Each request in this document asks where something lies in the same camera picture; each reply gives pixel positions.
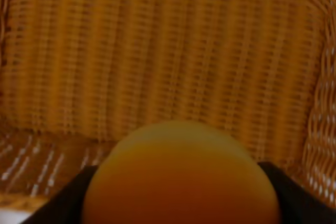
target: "wicker basket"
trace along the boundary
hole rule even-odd
[[[0,0],[1,197],[49,198],[129,132],[177,119],[336,207],[335,4]]]

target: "orange ball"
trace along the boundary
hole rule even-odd
[[[166,122],[121,141],[100,166],[83,224],[278,224],[276,193],[238,142],[213,128]]]

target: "wicker weave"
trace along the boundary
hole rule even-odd
[[[335,207],[333,3],[1,0],[0,189],[49,197],[139,126],[188,119]]]

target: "woven wicker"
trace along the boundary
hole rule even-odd
[[[336,207],[336,0],[1,0],[0,190],[50,197],[164,120]]]

